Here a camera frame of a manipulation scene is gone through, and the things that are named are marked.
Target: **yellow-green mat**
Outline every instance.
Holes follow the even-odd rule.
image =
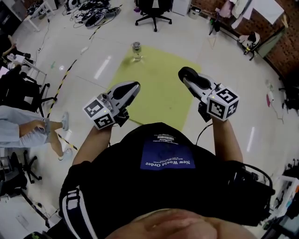
[[[184,66],[200,72],[200,66],[144,45],[142,55],[141,61],[134,62],[130,48],[110,87],[124,81],[138,81],[141,89],[128,107],[130,119],[140,124],[163,122],[181,131],[193,96],[179,80],[178,72]]]

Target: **barcode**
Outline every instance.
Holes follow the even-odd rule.
[[[158,135],[158,139],[174,140],[173,137],[169,137],[169,136],[159,136],[159,135]]]

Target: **brick wall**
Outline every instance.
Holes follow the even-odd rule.
[[[192,4],[202,10],[214,12],[221,8],[226,0],[192,0]],[[299,68],[299,4],[295,0],[276,0],[285,10],[289,19],[289,28],[286,34],[280,39],[276,46],[266,56],[273,67],[283,76]],[[221,20],[229,25],[228,19]],[[257,11],[253,10],[250,20],[243,19],[235,31],[247,35],[252,31],[257,32],[264,42],[273,33],[283,26],[280,20],[271,25]]]

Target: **blue printed patch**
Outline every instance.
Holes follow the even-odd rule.
[[[195,164],[189,147],[176,143],[168,134],[155,135],[143,146],[141,169],[194,169]]]

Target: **white floor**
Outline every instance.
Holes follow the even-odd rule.
[[[236,42],[223,33],[218,35],[212,49],[207,39],[209,25],[203,18],[193,20],[188,16],[165,13],[165,16],[172,18],[173,24],[158,21],[158,32],[155,33],[152,20],[135,26],[135,20],[141,16],[133,11],[133,1],[111,0],[111,4],[113,7],[123,4],[121,12],[96,32],[92,42],[89,38],[94,29],[86,29],[84,26],[73,28],[71,15],[62,16],[62,7],[55,11],[56,16],[51,18],[43,49],[37,54],[36,65],[47,73],[45,82],[51,84],[48,97],[56,94],[66,70],[78,59],[60,90],[50,116],[51,120],[59,121],[63,112],[69,112],[70,129],[68,132],[59,133],[70,143],[81,146],[92,127],[82,107],[92,96],[106,91],[131,43],[140,41],[141,44],[199,64],[202,73],[231,87],[240,95],[238,111],[231,117],[231,123],[245,163],[257,166],[269,175],[277,175],[282,172],[286,161],[298,156],[297,114],[294,111],[289,114],[284,112],[283,124],[277,119],[273,108],[267,106],[267,84],[270,83],[274,87],[273,105],[279,117],[282,117],[283,95],[278,92],[281,83],[278,75],[263,59],[256,57],[250,62],[249,56],[243,55]],[[35,22],[39,23],[40,32],[34,32],[28,23],[23,23],[14,34],[14,38],[18,39],[19,50],[31,53],[33,58],[48,29],[46,19]],[[81,56],[80,52],[86,46],[89,46],[89,50]],[[95,80],[95,73],[108,57],[109,63]],[[43,83],[42,74],[38,79]],[[197,106],[198,101],[195,99],[183,129],[183,133],[194,143],[206,126],[197,112]],[[132,121],[128,121],[122,128],[114,127],[111,143],[120,141],[136,127],[138,125]],[[214,152],[212,130],[210,127],[202,134],[199,145]],[[41,202],[49,210],[48,213],[52,214],[55,208],[58,208],[59,192],[72,160],[59,162],[50,145],[33,148],[31,155],[38,156],[37,174],[41,175],[43,180],[30,185],[29,196]]]

